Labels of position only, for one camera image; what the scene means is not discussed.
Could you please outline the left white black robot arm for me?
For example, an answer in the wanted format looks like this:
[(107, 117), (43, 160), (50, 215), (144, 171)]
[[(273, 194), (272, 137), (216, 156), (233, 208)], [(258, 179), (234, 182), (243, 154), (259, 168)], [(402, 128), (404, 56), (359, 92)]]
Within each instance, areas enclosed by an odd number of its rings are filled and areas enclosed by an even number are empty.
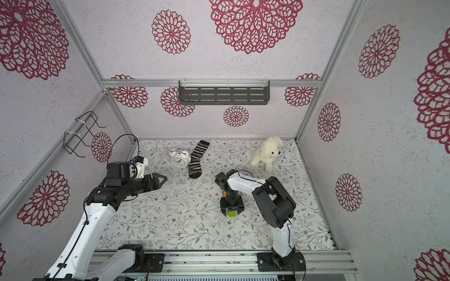
[(107, 180), (96, 187), (83, 203), (80, 222), (56, 262), (37, 281), (113, 281), (124, 272), (147, 272), (150, 262), (141, 244), (119, 247), (112, 257), (93, 270), (91, 259), (102, 233), (129, 196), (160, 189), (168, 178), (159, 173), (142, 179)]

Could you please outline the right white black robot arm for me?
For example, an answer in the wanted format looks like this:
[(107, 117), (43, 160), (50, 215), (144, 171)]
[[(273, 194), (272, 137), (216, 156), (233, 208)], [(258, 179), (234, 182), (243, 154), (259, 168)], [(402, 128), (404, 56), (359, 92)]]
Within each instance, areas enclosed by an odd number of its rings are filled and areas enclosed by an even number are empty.
[(223, 215), (234, 217), (244, 211), (243, 193), (253, 197), (262, 218), (272, 227), (271, 252), (257, 254), (260, 272), (306, 271), (305, 258), (295, 249), (291, 238), (296, 203), (276, 177), (256, 179), (233, 169), (216, 175), (215, 183), (223, 191), (220, 199)]

